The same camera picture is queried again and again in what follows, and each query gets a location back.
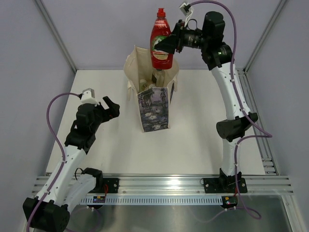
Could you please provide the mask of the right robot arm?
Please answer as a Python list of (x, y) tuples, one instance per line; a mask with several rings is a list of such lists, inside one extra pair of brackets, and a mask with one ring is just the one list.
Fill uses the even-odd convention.
[(232, 49), (223, 41), (224, 29), (223, 15), (208, 12), (202, 29), (189, 29), (185, 21), (179, 20), (172, 33), (154, 47), (169, 54), (179, 53), (184, 47), (201, 50), (202, 59), (218, 84), (226, 112), (226, 119), (216, 124), (223, 140), (219, 177), (204, 178), (204, 189), (206, 193), (246, 193), (246, 182), (237, 163), (237, 147), (252, 123), (258, 120), (258, 115), (251, 112), (243, 93), (237, 90), (239, 80)]

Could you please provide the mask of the pale green bottle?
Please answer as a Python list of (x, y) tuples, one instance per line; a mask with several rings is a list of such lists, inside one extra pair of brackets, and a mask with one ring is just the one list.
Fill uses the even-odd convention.
[(148, 89), (148, 82), (144, 79), (139, 81), (139, 92), (143, 92)]

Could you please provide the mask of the red bottle white label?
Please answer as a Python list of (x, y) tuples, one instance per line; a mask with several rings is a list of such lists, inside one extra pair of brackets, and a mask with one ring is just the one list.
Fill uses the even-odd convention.
[(164, 8), (159, 8), (150, 37), (150, 54), (153, 68), (168, 70), (172, 67), (173, 54), (155, 49), (155, 45), (171, 34)]

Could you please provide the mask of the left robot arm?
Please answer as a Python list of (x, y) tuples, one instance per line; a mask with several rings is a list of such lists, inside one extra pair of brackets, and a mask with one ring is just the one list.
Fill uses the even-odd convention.
[(63, 232), (68, 225), (73, 209), (90, 192), (109, 193), (111, 184), (106, 183), (101, 170), (85, 168), (72, 187), (69, 183), (88, 154), (96, 139), (101, 124), (117, 118), (120, 106), (103, 97), (107, 108), (93, 97), (79, 94), (82, 104), (64, 144), (60, 144), (62, 158), (48, 181), (33, 198), (26, 198), (23, 210), (27, 219), (26, 230), (31, 228), (46, 232)]

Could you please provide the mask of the clear square bottle black cap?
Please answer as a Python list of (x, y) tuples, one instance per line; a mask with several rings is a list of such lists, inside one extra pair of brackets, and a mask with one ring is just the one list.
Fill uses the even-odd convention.
[(165, 76), (165, 70), (153, 69), (152, 82), (155, 84), (156, 87), (163, 87)]

